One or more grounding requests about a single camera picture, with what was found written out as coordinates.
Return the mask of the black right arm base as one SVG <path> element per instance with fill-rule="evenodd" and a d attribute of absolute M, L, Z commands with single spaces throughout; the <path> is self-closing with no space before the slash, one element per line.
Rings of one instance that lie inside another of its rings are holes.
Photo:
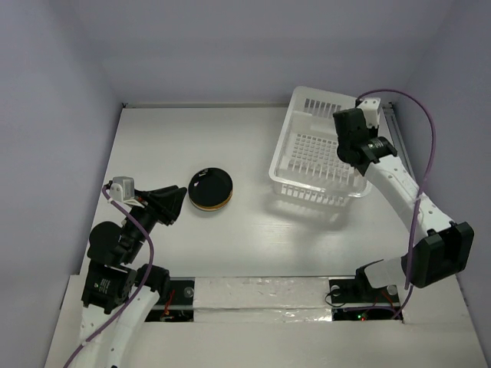
<path fill-rule="evenodd" d="M 365 265 L 358 268 L 354 277 L 330 278 L 327 299 L 336 306 L 346 304 L 376 304 L 387 302 L 394 306 L 400 303 L 395 285 L 374 288 L 367 279 Z"/>

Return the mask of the white plastic dish rack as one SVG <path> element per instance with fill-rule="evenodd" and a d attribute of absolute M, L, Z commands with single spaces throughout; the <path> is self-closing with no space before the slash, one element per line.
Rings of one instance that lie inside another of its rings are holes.
<path fill-rule="evenodd" d="M 296 87 L 269 167 L 276 194 L 303 203 L 343 206 L 371 184 L 338 158 L 333 115 L 355 106 L 355 98 Z"/>

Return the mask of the black plate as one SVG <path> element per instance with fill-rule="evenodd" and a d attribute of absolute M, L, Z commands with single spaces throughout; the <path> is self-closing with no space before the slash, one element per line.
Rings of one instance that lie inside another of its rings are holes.
<path fill-rule="evenodd" d="M 233 181 L 223 169 L 209 167 L 197 172 L 189 182 L 189 198 L 200 205 L 216 205 L 232 195 Z"/>

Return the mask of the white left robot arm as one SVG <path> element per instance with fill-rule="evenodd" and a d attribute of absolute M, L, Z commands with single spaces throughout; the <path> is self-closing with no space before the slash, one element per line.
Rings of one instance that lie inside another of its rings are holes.
<path fill-rule="evenodd" d="M 101 222 L 89 235 L 78 345 L 66 367 L 122 367 L 152 307 L 171 299 L 170 273 L 154 265 L 150 233 L 178 219 L 186 192 L 179 186 L 140 191 L 124 176 L 103 185 L 102 196 L 124 220 Z"/>

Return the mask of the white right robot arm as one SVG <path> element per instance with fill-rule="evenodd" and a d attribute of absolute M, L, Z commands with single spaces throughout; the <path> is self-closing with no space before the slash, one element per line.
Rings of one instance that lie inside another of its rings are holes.
<path fill-rule="evenodd" d="M 452 220 L 421 192 L 396 148 L 379 136 L 379 113 L 355 107 L 341 110 L 333 118 L 339 159 L 381 192 L 410 233 L 405 255 L 357 269 L 354 294 L 369 301 L 389 285 L 425 288 L 463 271 L 473 228 L 468 222 Z"/>

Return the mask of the brown patterned plate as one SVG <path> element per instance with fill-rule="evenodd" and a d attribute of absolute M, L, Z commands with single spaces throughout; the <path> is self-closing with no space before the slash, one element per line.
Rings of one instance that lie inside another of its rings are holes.
<path fill-rule="evenodd" d="M 230 202 L 231 198 L 232 198 L 232 195 L 229 195 L 223 202 L 220 202 L 219 204 L 211 205 L 211 206 L 200 205 L 199 203 L 194 202 L 192 199 L 190 199 L 189 201 L 192 203 L 192 205 L 194 207 L 196 207 L 197 209 L 199 209 L 201 211 L 214 212 L 214 211 L 218 211 L 218 210 L 222 209 L 223 207 L 225 207 Z"/>

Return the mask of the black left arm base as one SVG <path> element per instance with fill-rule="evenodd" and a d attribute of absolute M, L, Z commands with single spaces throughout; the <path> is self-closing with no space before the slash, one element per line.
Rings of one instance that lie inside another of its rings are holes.
<path fill-rule="evenodd" d="M 172 278 L 167 299 L 158 301 L 146 322 L 181 323 L 194 319 L 194 278 Z"/>

